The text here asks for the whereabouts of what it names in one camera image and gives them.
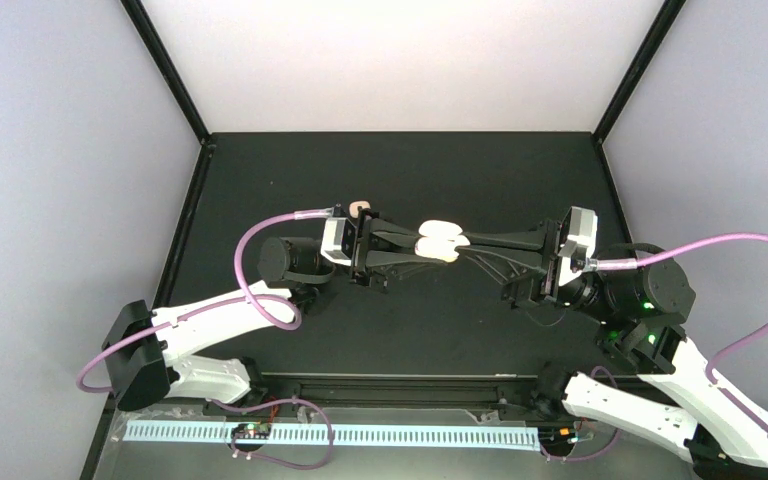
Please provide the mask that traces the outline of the pink earbuds charging case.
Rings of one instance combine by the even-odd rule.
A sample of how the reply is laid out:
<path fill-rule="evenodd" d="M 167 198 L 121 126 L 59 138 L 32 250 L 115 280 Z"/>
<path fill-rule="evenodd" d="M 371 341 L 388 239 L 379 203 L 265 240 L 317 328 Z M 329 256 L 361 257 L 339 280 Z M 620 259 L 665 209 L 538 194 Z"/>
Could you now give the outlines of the pink earbuds charging case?
<path fill-rule="evenodd" d="M 364 210 L 368 210 L 369 208 L 370 208 L 370 203 L 368 201 L 360 200 L 360 201 L 351 202 L 348 209 L 349 216 L 351 218 L 359 218 L 361 213 Z"/>

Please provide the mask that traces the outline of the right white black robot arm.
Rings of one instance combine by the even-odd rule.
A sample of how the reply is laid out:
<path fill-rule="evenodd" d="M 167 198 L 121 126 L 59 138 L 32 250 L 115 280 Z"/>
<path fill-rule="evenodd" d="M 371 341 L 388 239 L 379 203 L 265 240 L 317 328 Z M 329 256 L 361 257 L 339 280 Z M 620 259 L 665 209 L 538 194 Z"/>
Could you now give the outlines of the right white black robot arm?
<path fill-rule="evenodd" d="M 452 255 L 480 265 L 512 306 L 547 303 L 599 327 L 607 365 L 592 373 L 549 364 L 530 389 L 540 417 L 606 423 L 671 451 L 703 479 L 768 479 L 768 411 L 740 392 L 684 330 L 696 299 L 676 252 L 596 248 L 598 219 L 566 219 L 507 234 L 456 231 Z"/>

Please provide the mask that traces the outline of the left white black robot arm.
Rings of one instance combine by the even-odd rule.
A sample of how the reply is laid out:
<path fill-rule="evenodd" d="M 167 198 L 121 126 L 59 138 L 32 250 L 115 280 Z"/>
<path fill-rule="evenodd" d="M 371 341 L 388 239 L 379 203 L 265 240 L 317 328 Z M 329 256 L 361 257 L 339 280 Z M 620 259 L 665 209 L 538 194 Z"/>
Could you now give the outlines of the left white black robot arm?
<path fill-rule="evenodd" d="M 236 289 L 172 307 L 151 309 L 144 301 L 122 308 L 100 354 L 79 373 L 77 385 L 89 392 L 89 371 L 103 365 L 110 381 L 105 392 L 122 411 L 136 411 L 169 398 L 234 405 L 259 382 L 246 358 L 215 359 L 203 350 L 257 330 L 295 331 L 307 315 L 325 308 L 335 292 L 330 282 L 359 265 L 355 241 L 362 221 L 375 213 L 366 201 L 347 210 L 338 206 L 269 217 L 250 227 L 235 247 Z M 321 220 L 318 238 L 270 237 L 260 249 L 258 281 L 243 269 L 246 248 L 263 230 L 281 223 Z"/>

